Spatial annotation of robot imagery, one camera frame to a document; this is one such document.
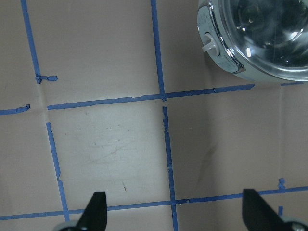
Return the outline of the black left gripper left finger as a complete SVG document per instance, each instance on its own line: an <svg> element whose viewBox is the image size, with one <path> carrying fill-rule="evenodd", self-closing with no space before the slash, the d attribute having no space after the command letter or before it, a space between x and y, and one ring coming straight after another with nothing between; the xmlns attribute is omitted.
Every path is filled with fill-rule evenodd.
<svg viewBox="0 0 308 231"><path fill-rule="evenodd" d="M104 231L107 226L105 192L95 192L76 224L78 231Z"/></svg>

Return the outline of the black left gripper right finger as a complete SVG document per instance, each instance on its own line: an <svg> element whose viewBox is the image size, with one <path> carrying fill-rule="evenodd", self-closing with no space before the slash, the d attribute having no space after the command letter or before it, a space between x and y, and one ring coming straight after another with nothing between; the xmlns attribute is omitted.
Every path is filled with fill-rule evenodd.
<svg viewBox="0 0 308 231"><path fill-rule="evenodd" d="M249 231L288 230L288 225L254 189L243 190L243 222Z"/></svg>

